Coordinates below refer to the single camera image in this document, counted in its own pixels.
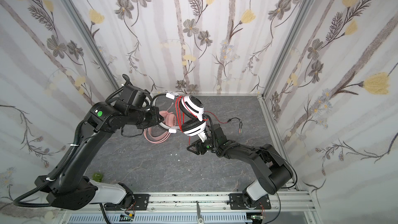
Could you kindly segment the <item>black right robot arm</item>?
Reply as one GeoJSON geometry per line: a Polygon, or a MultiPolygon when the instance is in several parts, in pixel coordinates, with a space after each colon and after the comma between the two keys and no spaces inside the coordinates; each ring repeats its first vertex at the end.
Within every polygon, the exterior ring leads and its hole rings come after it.
{"type": "Polygon", "coordinates": [[[251,166],[256,180],[243,190],[241,200],[247,208],[254,208],[266,195],[276,194],[296,175],[288,161],[270,144],[255,147],[229,140],[219,124],[211,124],[207,133],[205,120],[191,119],[181,127],[185,135],[199,137],[187,147],[189,152],[196,155],[212,152],[219,158],[235,159],[251,166]]]}

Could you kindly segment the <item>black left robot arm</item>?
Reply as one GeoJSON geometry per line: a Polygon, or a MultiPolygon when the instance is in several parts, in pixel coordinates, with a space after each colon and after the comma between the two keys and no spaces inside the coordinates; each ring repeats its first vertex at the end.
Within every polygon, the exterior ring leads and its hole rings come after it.
{"type": "Polygon", "coordinates": [[[125,125],[140,130],[154,127],[164,119],[148,90],[125,84],[105,101],[94,104],[78,124],[74,140],[56,168],[39,176],[36,188],[14,199],[18,207],[56,207],[78,210],[88,204],[110,204],[127,209],[135,204],[133,192],[123,183],[99,183],[85,176],[92,160],[111,136],[125,125]]]}

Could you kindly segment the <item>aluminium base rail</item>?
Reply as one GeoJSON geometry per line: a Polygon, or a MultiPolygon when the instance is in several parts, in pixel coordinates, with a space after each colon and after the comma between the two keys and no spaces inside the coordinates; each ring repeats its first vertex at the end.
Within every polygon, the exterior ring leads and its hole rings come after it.
{"type": "Polygon", "coordinates": [[[97,205],[88,205],[78,211],[61,210],[56,218],[57,224],[65,224],[71,214],[99,214],[110,223],[107,214],[121,213],[134,217],[137,213],[195,213],[197,224],[204,224],[203,213],[245,213],[252,219],[252,224],[319,224],[321,220],[316,212],[314,202],[306,191],[280,191],[268,196],[258,209],[231,209],[229,194],[231,192],[153,192],[148,194],[147,208],[135,210],[129,215],[124,211],[104,212],[97,205]]]}

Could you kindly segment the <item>green small object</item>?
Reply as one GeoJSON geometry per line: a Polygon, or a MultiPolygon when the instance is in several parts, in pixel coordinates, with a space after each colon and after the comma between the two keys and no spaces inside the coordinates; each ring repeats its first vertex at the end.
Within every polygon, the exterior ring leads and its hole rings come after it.
{"type": "Polygon", "coordinates": [[[92,180],[101,183],[103,180],[103,173],[100,173],[100,172],[93,173],[92,180]]]}

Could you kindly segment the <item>pink headphones with cable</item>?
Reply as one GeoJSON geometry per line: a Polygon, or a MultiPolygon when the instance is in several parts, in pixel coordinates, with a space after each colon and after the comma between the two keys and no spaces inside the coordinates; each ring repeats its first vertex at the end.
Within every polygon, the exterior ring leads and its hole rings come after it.
{"type": "Polygon", "coordinates": [[[171,135],[169,128],[173,127],[177,123],[177,119],[174,113],[168,111],[160,111],[160,115],[164,118],[159,128],[162,129],[162,133],[154,135],[152,128],[144,130],[145,139],[152,144],[161,144],[165,142],[171,135]]]}

